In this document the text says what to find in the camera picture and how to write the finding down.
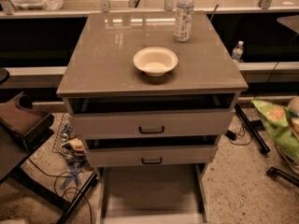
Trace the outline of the green rice chip bag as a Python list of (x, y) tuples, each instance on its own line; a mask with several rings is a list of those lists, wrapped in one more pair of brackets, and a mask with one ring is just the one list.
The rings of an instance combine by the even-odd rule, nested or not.
[(278, 147), (299, 164), (299, 133), (294, 128), (295, 113), (286, 106), (263, 100), (252, 100), (263, 127)]

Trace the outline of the grey drawer cabinet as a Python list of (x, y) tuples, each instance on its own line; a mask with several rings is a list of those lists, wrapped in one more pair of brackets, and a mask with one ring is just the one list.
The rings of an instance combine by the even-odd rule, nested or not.
[[(69, 116), (124, 112), (234, 111), (247, 87), (204, 12), (192, 35), (178, 42), (171, 12), (92, 14), (57, 90)], [(178, 64), (160, 77), (139, 71), (135, 54), (146, 48), (173, 51)], [(121, 147), (218, 147), (223, 134), (148, 138), (83, 139), (88, 149)]]

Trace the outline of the upper grey drawer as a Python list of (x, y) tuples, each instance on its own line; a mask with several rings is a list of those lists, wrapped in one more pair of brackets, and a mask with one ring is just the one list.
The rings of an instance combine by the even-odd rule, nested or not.
[(69, 120), (83, 139), (224, 134), (234, 111), (168, 111), (75, 114)]

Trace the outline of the grey drawer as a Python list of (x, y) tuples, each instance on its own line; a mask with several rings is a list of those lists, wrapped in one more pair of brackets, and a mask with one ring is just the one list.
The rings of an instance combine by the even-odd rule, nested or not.
[(69, 120), (83, 139), (224, 134), (234, 111), (168, 111), (75, 114)]
[(88, 149), (85, 152), (91, 167), (165, 165), (211, 162), (217, 147), (121, 147)]

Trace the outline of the middle grey drawer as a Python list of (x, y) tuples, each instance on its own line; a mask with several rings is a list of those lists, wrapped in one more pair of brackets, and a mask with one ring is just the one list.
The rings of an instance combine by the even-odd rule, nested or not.
[(211, 162), (217, 147), (121, 147), (88, 149), (85, 152), (91, 167), (165, 165)]

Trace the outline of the open bottom drawer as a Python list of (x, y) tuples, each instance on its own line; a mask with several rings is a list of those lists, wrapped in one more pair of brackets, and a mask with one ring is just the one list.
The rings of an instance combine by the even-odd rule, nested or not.
[(106, 168), (96, 224), (209, 224), (200, 166)]

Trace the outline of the white paper bowl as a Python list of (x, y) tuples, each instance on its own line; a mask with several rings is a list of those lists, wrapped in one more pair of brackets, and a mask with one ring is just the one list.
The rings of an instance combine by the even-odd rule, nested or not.
[(169, 49), (151, 47), (138, 51), (133, 62), (139, 71), (151, 77), (160, 77), (177, 66), (178, 57)]

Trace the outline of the small water bottle on ledge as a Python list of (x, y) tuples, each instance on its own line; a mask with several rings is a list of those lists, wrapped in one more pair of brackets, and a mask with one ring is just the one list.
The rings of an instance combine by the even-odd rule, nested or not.
[(232, 59), (234, 62), (238, 63), (242, 57), (242, 54), (244, 52), (244, 42), (239, 41), (236, 46), (233, 48), (232, 51)]

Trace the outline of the black stand leg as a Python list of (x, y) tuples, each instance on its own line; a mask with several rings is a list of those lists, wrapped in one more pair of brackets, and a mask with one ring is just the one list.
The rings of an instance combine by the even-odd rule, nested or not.
[(249, 133), (255, 138), (255, 140), (259, 144), (261, 153), (263, 155), (267, 155), (270, 152), (270, 148), (262, 139), (262, 137), (259, 135), (259, 133), (256, 131), (256, 129), (252, 126), (251, 121), (247, 118), (245, 113), (242, 111), (239, 104), (235, 105), (235, 111), (237, 115), (241, 118), (241, 120), (244, 122), (246, 127), (248, 128)]

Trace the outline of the clear water bottle on cabinet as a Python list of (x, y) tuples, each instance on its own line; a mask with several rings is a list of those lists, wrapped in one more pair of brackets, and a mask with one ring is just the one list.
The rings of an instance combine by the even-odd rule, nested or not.
[(191, 36), (193, 0), (177, 0), (174, 36), (177, 41), (187, 41)]

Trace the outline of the dark brown chair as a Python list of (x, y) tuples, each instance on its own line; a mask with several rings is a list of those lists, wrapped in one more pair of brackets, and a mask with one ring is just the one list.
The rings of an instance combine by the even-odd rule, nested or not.
[(20, 92), (15, 97), (0, 105), (1, 135), (4, 138), (5, 153), (1, 154), (1, 180), (8, 177), (31, 190), (52, 205), (63, 211), (56, 224), (65, 224), (73, 214), (86, 192), (96, 184), (96, 174), (92, 172), (81, 189), (76, 191), (72, 201), (64, 198), (71, 190), (68, 188), (62, 196), (50, 191), (26, 174), (21, 165), (38, 150), (52, 135), (50, 128), (54, 121), (51, 113), (33, 109), (28, 95)]

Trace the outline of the black chair base leg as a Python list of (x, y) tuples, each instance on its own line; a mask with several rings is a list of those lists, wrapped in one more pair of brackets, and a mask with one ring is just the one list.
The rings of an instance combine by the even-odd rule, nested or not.
[(295, 185), (297, 188), (299, 188), (299, 179), (289, 175), (281, 170), (279, 170), (278, 168), (275, 167), (270, 167), (268, 169), (268, 171), (266, 172), (266, 175), (271, 177), (271, 178), (276, 178), (276, 177), (281, 177), (283, 179), (285, 179), (286, 181), (290, 182), (291, 184)]

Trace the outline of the person's tan trouser leg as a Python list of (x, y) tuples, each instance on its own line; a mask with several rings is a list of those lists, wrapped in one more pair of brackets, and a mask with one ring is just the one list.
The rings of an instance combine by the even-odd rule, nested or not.
[(299, 96), (294, 97), (290, 100), (287, 105), (288, 113), (293, 117), (299, 117)]

